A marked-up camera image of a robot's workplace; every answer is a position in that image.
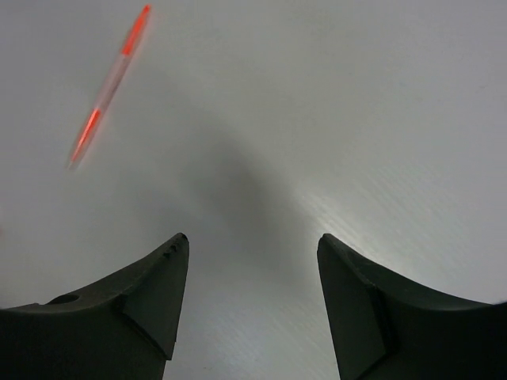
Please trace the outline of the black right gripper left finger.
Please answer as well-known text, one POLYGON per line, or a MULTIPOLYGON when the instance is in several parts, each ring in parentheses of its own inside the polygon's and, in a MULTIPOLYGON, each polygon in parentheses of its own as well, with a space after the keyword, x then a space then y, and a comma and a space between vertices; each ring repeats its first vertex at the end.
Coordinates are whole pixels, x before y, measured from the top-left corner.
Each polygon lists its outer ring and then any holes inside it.
POLYGON ((189 240, 46 304, 1 311, 3 379, 161 379, 177 340, 189 240))

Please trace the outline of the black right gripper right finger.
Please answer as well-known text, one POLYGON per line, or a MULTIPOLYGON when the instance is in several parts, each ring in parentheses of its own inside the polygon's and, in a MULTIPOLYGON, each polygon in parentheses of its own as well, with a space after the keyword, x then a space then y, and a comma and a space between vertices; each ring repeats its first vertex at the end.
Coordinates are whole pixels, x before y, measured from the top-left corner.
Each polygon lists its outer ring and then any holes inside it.
POLYGON ((317 258, 342 379, 506 377, 506 304, 434 290, 331 234, 317 258))

